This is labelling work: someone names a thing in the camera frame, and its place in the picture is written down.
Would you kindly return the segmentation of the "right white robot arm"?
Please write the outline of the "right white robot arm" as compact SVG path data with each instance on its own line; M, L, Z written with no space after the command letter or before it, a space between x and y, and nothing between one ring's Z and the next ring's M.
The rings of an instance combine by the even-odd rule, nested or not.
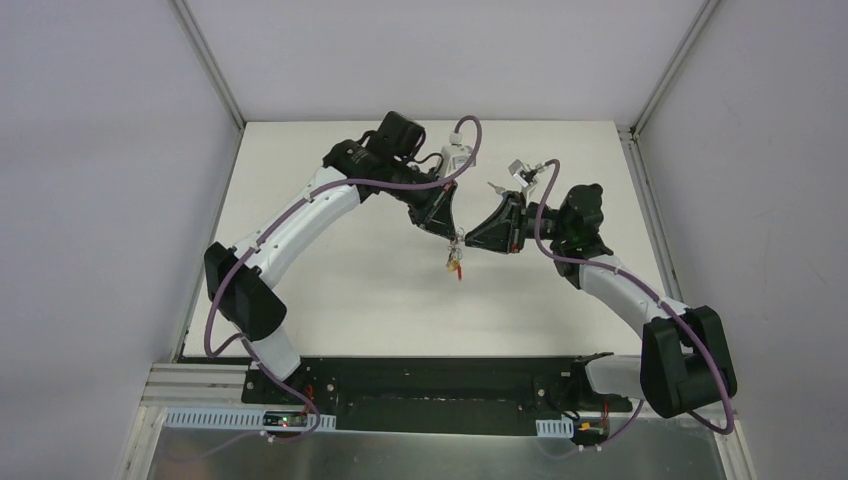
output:
M464 243L502 254L527 243L545 247L557 273L617 314L640 338L637 355L599 354L582 360L567 384L583 410L607 395L646 401L663 418L713 403L729 408L738 383L719 314L662 297L627 269L600 236L603 189L571 188L557 209L508 191Z

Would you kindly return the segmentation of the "grey red keyring holder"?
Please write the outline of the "grey red keyring holder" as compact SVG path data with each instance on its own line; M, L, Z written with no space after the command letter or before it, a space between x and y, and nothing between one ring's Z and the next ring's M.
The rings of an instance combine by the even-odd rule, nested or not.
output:
M464 242L464 230L457 229L455 235L452 240L449 241L448 244L448 258L445 263L446 270L454 274L458 281L463 280L463 270L462 270L462 258L463 251L462 245Z

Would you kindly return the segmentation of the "blue tag key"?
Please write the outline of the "blue tag key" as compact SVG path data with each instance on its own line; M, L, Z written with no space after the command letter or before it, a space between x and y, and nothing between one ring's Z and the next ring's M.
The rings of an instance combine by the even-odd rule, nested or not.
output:
M494 190L495 194L500 196L501 198L505 198L507 195L509 195L511 193L511 191L509 189L502 187L502 186L499 186L499 185L495 185L492 182L488 182L487 185L490 186Z

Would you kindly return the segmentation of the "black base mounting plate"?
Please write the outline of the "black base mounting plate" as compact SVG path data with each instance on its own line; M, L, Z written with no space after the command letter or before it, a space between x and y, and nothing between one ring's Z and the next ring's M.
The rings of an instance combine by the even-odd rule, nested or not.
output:
M540 420L632 410L629 399L591 390L580 356L305 357L276 386L246 374L246 404L302 406L306 396L339 430L531 436Z

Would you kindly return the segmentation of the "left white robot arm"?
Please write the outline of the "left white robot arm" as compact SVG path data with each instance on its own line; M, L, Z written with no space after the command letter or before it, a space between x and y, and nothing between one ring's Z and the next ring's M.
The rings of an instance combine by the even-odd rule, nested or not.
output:
M462 117L437 153L441 166L423 171L415 156L426 139L425 128L390 111L377 129L334 145L276 218L233 246L214 242L206 249L203 268L212 303L207 322L212 324L221 314L235 326L253 360L265 369L266 389L279 403L297 402L304 394L305 378L296 371L301 356L284 330L287 307L275 294L275 286L330 225L381 192L407 206L414 226L449 241L456 239L452 215L456 180L474 165L482 143L477 135L472 145L464 144L460 130L468 122L482 128L476 117Z

